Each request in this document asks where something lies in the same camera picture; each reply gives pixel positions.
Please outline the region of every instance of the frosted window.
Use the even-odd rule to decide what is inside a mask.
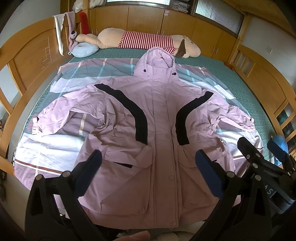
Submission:
[[[195,13],[205,16],[238,34],[244,15],[223,0],[199,0]]]
[[[107,0],[107,2],[123,2],[126,0]],[[164,5],[170,5],[170,0],[128,0],[134,2],[152,2],[152,3],[159,3]]]

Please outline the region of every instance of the wall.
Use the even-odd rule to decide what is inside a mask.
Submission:
[[[252,17],[242,43],[275,66],[296,90],[296,40],[278,27]]]
[[[60,0],[25,0],[12,14],[0,33],[0,47],[16,32],[42,19],[57,15],[60,12]],[[10,76],[8,67],[0,70],[0,87],[12,105],[18,90]],[[0,106],[0,118],[5,114]]]

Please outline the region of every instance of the human hand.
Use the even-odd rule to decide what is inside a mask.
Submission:
[[[114,241],[149,241],[149,240],[150,240],[149,232],[143,231],[131,236],[124,236],[124,237],[115,239]]]

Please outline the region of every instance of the pink jacket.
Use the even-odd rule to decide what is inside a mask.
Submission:
[[[95,224],[118,229],[177,227],[207,219],[218,199],[195,165],[195,152],[203,149],[235,172],[216,126],[223,120],[255,130],[250,117],[218,93],[181,82],[174,57],[159,47],[141,57],[134,76],[102,80],[53,101],[33,120],[32,133],[57,132],[73,112],[98,119],[76,163],[94,149],[103,155],[79,201]]]

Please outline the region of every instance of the jacket hood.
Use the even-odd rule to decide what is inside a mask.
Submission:
[[[146,80],[152,79],[155,70],[162,70],[164,75],[170,75],[173,79],[179,78],[176,74],[177,71],[174,56],[160,47],[149,49],[139,59],[133,75]]]

